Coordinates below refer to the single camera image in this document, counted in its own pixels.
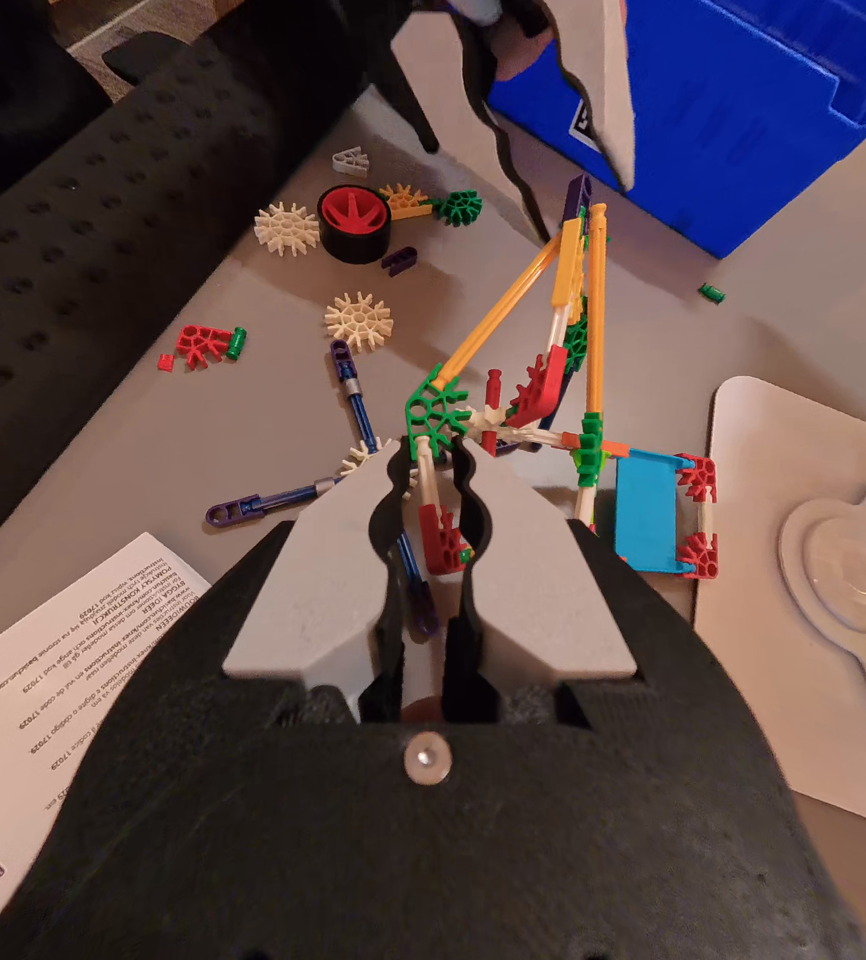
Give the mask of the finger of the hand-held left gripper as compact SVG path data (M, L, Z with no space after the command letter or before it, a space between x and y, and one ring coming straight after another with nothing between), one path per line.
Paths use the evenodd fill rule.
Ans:
M532 188L515 167L507 132L487 107L493 63L475 27L457 14L413 12L391 42L439 150L462 166L500 215L533 241L550 239Z
M635 114L622 1L543 1L562 73L580 91L586 133L619 189L635 183Z

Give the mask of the clear suction dome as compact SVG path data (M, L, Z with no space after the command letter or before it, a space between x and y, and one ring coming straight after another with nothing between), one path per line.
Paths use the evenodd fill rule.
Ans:
M845 516L815 522L801 558L823 608L848 630L866 634L866 525Z

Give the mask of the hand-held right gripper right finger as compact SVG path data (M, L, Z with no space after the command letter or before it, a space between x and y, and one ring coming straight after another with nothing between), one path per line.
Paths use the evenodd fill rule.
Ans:
M490 723L503 697L575 681L627 680L638 667L583 546L599 546L511 467L466 440L452 455L460 531L473 549L447 628L441 709Z

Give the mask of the colourful toy construction model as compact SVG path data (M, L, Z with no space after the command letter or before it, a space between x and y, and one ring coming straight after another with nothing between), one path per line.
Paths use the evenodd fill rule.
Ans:
M639 572L712 580L718 573L713 460L662 454L604 438L606 206L593 202L592 179L580 174L566 193L559 231L472 330L447 362L435 366L405 404L411 458L421 487L418 522L428 572L463 570L473 550L462 545L445 510L434 464L458 439L488 453L544 446L570 453L578 475L575 519L595 528L595 497L605 463L616 462L614 549ZM501 373L487 376L485 405L461 409L460 374L550 266L556 266L545 346L527 382L508 402Z

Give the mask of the black wheel red hub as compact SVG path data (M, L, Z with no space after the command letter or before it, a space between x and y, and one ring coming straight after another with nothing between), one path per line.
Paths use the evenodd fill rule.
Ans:
M327 253L345 264L366 265L384 258L392 233L392 211L373 189L332 186L317 202L319 237Z

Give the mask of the green round connector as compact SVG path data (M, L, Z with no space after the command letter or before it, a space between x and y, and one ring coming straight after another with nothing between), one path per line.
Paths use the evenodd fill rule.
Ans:
M472 225L483 210L483 199L475 189L450 192L444 198L434 198L430 204L434 216L453 228Z

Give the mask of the blue plastic bin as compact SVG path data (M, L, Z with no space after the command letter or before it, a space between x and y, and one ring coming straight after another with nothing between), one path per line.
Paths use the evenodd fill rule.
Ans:
M628 198L725 258L866 139L866 1L627 2Z

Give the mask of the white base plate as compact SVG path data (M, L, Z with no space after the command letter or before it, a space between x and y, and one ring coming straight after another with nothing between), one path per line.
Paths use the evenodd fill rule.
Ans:
M769 739L789 785L866 818L866 678L787 590L779 534L801 504L866 496L866 423L750 376L716 391L719 573L695 628Z

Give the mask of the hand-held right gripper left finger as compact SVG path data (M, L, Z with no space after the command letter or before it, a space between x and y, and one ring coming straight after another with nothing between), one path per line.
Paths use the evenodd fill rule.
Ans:
M409 441L394 440L305 509L223 663L230 677L340 690L362 721L403 702L399 549Z

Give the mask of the black perforated panel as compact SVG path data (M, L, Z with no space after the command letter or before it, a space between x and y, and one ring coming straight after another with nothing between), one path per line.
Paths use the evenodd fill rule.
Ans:
M0 197L0 527L359 94L334 2L244 2Z

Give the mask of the white snowflake connector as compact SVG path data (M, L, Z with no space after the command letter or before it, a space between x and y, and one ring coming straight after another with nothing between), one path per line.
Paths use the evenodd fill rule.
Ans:
M286 209L282 201L258 211L254 217L254 235L268 252L280 257L287 252L294 258L299 254L305 255L321 242L316 215L295 203Z
M323 319L329 337L344 342L355 354L385 346L394 329L391 310L384 302L361 292L356 297L335 297Z

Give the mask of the red connector with green clip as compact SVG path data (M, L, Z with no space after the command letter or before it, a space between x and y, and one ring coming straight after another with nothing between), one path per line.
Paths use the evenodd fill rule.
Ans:
M236 326L233 330L196 324L187 325L176 340L176 353L185 359L188 369L210 366L210 358L217 361L237 361L247 341L247 330Z

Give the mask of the instruction booklet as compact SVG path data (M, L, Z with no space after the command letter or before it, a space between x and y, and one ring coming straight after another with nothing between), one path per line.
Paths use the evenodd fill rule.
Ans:
M145 533L0 634L0 912L120 690L208 587Z

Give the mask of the blue rod cross assembly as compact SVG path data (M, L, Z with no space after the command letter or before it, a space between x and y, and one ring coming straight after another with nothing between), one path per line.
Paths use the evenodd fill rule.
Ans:
M343 460L340 476L321 478L313 484L266 497L251 494L213 505L205 512L204 520L208 525L225 529L258 520L276 510L307 504L333 490L342 479L354 473L379 452L382 444L369 419L351 349L339 339L334 339L330 343L330 354L339 384L354 414L361 436L359 445L350 450L348 459ZM406 592L415 627L425 637L432 638L439 632L441 622L430 585L420 570L408 534L403 533L396 545L406 577Z

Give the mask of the yellow fan connector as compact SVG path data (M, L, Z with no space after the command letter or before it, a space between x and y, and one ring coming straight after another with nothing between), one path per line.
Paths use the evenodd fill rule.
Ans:
M433 200L420 190L413 191L409 184L380 187L378 193L391 210L392 221L402 221L432 215Z

